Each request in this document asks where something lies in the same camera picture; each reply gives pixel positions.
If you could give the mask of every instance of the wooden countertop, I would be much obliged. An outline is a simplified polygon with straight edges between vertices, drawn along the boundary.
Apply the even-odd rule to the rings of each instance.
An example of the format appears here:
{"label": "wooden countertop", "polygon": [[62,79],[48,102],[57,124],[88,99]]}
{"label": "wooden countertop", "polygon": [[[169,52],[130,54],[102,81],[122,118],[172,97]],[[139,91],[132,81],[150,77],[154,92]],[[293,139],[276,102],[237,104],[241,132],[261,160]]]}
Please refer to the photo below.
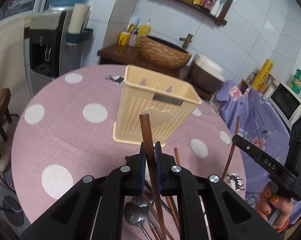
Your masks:
{"label": "wooden countertop", "polygon": [[157,71],[175,78],[183,79],[188,74],[188,66],[181,69],[171,69],[157,64],[139,55],[138,47],[120,46],[118,44],[100,49],[97,55],[103,59],[118,62],[124,65],[135,65]]}

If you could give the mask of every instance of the pink tablecloth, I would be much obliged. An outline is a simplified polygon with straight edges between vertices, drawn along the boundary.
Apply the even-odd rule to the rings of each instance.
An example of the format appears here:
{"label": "pink tablecloth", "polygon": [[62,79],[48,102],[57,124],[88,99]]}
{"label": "pink tablecloth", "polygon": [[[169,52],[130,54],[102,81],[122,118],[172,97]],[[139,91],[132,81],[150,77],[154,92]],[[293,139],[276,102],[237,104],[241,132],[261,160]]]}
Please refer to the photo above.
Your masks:
{"label": "pink tablecloth", "polygon": [[[12,147],[12,173],[17,196],[32,223],[84,175],[106,176],[125,164],[139,146],[113,141],[113,125],[121,99],[125,66],[96,65],[52,81],[29,103],[18,123]],[[202,103],[163,147],[180,153],[182,166],[193,174],[221,176],[232,134],[223,120]],[[246,179],[240,152],[235,149],[225,181],[244,198]],[[171,216],[165,223],[179,239]],[[143,234],[124,222],[141,239]],[[123,230],[122,239],[131,239]]]}

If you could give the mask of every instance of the painted fingernail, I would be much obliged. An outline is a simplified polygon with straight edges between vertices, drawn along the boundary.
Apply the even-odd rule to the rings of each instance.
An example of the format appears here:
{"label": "painted fingernail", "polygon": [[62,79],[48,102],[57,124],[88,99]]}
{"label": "painted fingernail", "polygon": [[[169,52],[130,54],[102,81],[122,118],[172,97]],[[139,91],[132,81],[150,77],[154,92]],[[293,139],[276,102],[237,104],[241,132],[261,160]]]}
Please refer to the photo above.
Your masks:
{"label": "painted fingernail", "polygon": [[273,202],[273,203],[276,203],[279,199],[279,196],[272,196],[270,201]]}

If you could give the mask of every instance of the microwave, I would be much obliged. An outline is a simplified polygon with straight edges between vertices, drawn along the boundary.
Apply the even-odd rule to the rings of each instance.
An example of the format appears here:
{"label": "microwave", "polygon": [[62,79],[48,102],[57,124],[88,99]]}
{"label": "microwave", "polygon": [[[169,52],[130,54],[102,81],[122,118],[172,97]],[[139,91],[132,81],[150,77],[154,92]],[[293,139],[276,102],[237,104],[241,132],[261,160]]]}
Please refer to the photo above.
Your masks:
{"label": "microwave", "polygon": [[268,98],[281,119],[289,128],[301,116],[301,99],[285,83],[280,82]]}

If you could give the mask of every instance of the water jug label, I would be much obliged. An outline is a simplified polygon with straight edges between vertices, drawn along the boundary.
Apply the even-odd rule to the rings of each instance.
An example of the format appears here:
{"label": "water jug label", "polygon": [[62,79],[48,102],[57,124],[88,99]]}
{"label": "water jug label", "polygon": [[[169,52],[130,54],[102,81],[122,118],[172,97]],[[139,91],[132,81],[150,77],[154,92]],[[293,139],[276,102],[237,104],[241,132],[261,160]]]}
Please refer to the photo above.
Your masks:
{"label": "water jug label", "polygon": [[176,106],[181,106],[181,104],[184,102],[183,100],[170,98],[170,97],[158,94],[158,93],[155,93],[153,100],[161,101],[161,102],[176,105]]}

